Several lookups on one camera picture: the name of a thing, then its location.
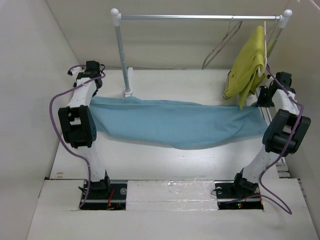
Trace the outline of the light blue trousers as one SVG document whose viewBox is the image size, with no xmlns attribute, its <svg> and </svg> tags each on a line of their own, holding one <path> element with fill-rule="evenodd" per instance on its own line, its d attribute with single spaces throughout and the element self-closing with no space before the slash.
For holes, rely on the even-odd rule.
<svg viewBox="0 0 320 240">
<path fill-rule="evenodd" d="M 95 96 L 89 110 L 97 131 L 112 138 L 176 149 L 211 148 L 261 135 L 268 127 L 253 106 Z"/>
</svg>

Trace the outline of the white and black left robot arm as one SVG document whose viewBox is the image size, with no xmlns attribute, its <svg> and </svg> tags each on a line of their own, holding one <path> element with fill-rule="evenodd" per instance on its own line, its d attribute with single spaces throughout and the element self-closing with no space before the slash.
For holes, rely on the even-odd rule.
<svg viewBox="0 0 320 240">
<path fill-rule="evenodd" d="M 92 98 L 103 85 L 101 66 L 99 62 L 89 60 L 85 65 L 68 71 L 68 75 L 75 76 L 72 98 L 66 107 L 58 110 L 64 142 L 76 149 L 89 167 L 88 180 L 79 189 L 90 200 L 105 199 L 112 191 L 110 178 L 101 165 L 94 145 L 97 126 L 89 109 Z"/>
</svg>

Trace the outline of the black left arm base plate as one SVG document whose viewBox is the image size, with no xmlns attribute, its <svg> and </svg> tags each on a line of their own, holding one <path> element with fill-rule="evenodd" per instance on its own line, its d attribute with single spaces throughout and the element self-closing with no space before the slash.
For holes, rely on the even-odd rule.
<svg viewBox="0 0 320 240">
<path fill-rule="evenodd" d="M 90 190 L 85 201 L 86 192 L 82 191 L 79 208 L 86 211 L 118 211 L 126 209 L 128 183 L 111 182 L 109 192 L 105 189 Z"/>
</svg>

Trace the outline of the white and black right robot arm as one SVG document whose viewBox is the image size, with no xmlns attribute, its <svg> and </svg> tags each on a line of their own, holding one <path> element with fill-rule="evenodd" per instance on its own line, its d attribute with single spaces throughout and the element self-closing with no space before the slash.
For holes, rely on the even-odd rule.
<svg viewBox="0 0 320 240">
<path fill-rule="evenodd" d="M 300 147 L 311 119 L 303 116 L 303 107 L 295 101 L 296 91 L 291 87 L 292 75 L 277 72 L 268 87 L 261 87 L 257 105 L 274 107 L 276 114 L 267 127 L 263 138 L 263 147 L 253 161 L 236 174 L 231 191 L 237 197 L 255 194 L 259 180 L 268 166 L 279 157 L 294 154 Z"/>
</svg>

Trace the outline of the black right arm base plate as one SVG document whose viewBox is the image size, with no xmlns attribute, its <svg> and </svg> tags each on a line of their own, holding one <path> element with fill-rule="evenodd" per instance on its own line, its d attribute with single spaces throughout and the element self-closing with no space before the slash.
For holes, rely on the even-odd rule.
<svg viewBox="0 0 320 240">
<path fill-rule="evenodd" d="M 241 187 L 233 180 L 215 180 L 211 195 L 216 197 L 218 210 L 263 210 L 261 197 Z"/>
</svg>

